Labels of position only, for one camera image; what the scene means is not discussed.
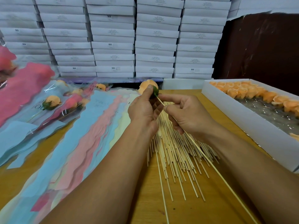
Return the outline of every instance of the person's right hand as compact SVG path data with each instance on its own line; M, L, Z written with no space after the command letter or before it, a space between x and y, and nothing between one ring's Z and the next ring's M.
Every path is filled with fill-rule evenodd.
M206 136L219 126L196 96L159 94L158 97L161 101L175 103L166 105L164 111L168 114L173 128L180 134L185 130L196 139L205 142Z

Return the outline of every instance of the box of orange flowers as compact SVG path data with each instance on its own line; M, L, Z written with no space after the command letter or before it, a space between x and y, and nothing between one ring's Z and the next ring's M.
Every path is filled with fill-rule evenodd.
M299 173L299 96L252 79L206 80L202 94L282 166Z

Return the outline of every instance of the person's left arm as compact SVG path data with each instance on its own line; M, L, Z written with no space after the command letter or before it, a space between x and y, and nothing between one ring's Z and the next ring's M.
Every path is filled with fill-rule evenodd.
M163 109L151 105L148 87L129 107L131 123L95 170L59 203L41 224L125 223L156 118Z

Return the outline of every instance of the wooden table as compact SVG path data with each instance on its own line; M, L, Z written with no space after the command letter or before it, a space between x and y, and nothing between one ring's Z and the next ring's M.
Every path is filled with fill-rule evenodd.
M160 92L196 95L217 122L264 152L264 150L249 138L236 124L201 94L201 90L161 90ZM53 147L71 126L72 124L69 124L67 127L59 130L51 137L44 140L27 158L21 168L6 170L9 163L0 168L0 209L20 192L25 181L32 175L32 173L40 168L46 156L52 151ZM185 201L179 183L174 183L170 178L169 183L174 199L172 202L167 182L164 179L162 180L169 222L173 224L253 223L249 215L241 207L237 199L212 167L208 167L206 164L204 164L204 166L210 175L210 179L208 179L204 173L202 175L196 174L196 177L206 202L204 202L200 196L199 198L196 198L189 180L182 184L186 196ZM258 211L221 160L220 164L215 164L215 166L234 191L240 196L241 200L247 205L256 220L259 223L263 223L262 221L259 221L262 219ZM149 167L146 166L146 162L144 163L133 198L128 223L166 224L158 165L155 156L150 159Z

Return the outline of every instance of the hand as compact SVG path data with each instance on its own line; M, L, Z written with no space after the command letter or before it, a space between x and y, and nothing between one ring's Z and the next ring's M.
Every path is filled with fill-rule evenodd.
M163 110L163 105L157 98L150 100L152 93L153 86L149 85L143 94L132 102L128 113L131 122L138 122L143 127L148 128L153 137L159 129L156 119Z
M185 130L206 143L207 134L212 133L218 126L196 96L159 94L159 98L175 103L166 105L164 111L168 114L173 128L180 134Z

